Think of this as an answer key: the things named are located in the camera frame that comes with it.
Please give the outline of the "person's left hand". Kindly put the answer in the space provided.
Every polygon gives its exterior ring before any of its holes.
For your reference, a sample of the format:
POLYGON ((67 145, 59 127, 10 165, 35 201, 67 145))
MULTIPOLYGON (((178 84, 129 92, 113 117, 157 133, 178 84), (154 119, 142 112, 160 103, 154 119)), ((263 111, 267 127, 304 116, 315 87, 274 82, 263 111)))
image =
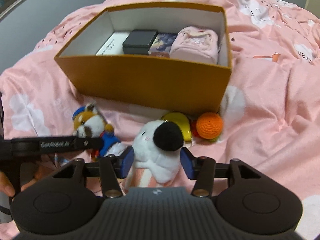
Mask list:
MULTIPOLYGON (((27 182, 21 186, 21 191, 27 189, 28 187, 34 185, 39 180, 43 179, 47 175, 51 174, 54 170, 38 163, 31 164, 27 170, 31 172, 32 177, 27 179, 27 182)), ((15 189, 10 182, 6 174, 1 171, 1 192, 6 194, 8 197, 13 197, 15 195, 15 189)))

